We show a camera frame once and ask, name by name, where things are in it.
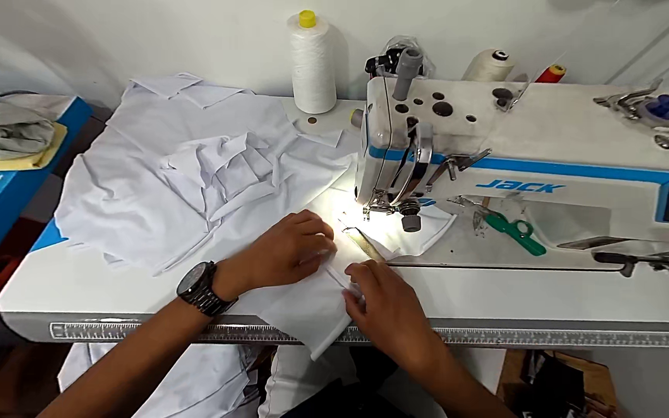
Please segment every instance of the wrist watch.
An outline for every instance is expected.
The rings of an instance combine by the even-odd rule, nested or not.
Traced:
[[[216,264],[213,261],[200,262],[185,274],[177,286],[177,296],[198,308],[206,316],[216,316],[226,312],[237,299],[227,302],[213,293],[213,276]]]

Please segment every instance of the man's left hand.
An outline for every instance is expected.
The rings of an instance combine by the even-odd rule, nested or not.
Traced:
[[[332,228],[314,212],[288,214],[244,251],[218,263],[213,292],[233,300],[247,290],[303,280],[337,251],[334,238]]]

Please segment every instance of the scissors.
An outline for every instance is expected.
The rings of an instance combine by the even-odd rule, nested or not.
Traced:
[[[463,196],[456,196],[448,199],[449,202],[460,204],[463,207],[473,207],[477,213],[481,214],[489,226],[496,229],[499,232],[506,233],[518,244],[523,246],[525,250],[531,255],[540,256],[546,254],[546,248],[533,238],[533,225],[517,219],[513,222],[508,221],[505,215],[500,214],[497,211],[492,211],[488,207],[484,207],[481,204],[471,202],[469,199]]]

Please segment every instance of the yellow cap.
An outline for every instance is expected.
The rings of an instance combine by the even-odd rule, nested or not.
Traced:
[[[317,24],[317,15],[314,14],[311,10],[302,10],[298,14],[298,24],[301,27],[314,27]]]
[[[551,72],[553,75],[564,75],[566,74],[566,69],[563,65],[552,64],[549,66],[549,72]]]

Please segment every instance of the black button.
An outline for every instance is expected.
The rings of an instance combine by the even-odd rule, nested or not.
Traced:
[[[504,88],[492,90],[492,95],[498,99],[512,99],[513,92]]]

